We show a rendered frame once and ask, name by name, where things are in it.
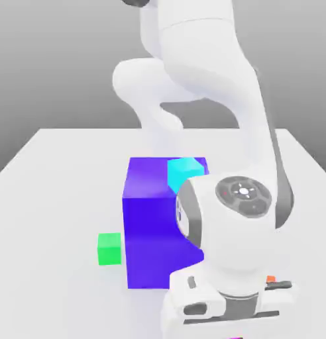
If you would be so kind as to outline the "small green cube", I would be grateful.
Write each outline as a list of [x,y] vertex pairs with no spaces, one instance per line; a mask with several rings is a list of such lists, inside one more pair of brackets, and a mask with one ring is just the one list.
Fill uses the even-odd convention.
[[100,266],[121,264],[121,234],[100,233],[97,239],[97,256]]

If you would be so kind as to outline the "small cyan cube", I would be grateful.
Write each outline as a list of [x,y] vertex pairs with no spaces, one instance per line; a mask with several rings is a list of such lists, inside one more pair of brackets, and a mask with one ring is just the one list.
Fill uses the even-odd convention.
[[175,194],[178,193],[180,187],[187,179],[204,174],[204,166],[195,158],[178,158],[168,160],[168,186]]

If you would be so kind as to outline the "large blue box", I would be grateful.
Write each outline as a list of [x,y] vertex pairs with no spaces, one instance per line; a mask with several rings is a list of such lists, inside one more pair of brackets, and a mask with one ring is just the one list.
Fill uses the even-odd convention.
[[203,260],[203,252],[178,229],[168,162],[169,158],[129,160],[122,200],[130,289],[167,289],[173,271]]

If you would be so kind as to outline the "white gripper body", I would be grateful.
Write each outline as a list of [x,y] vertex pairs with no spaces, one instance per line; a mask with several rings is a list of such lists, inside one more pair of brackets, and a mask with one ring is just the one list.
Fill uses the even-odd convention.
[[173,303],[172,293],[164,297],[161,312],[163,339],[289,339],[296,308],[296,289],[265,291],[260,310],[249,318],[226,320],[185,315]]

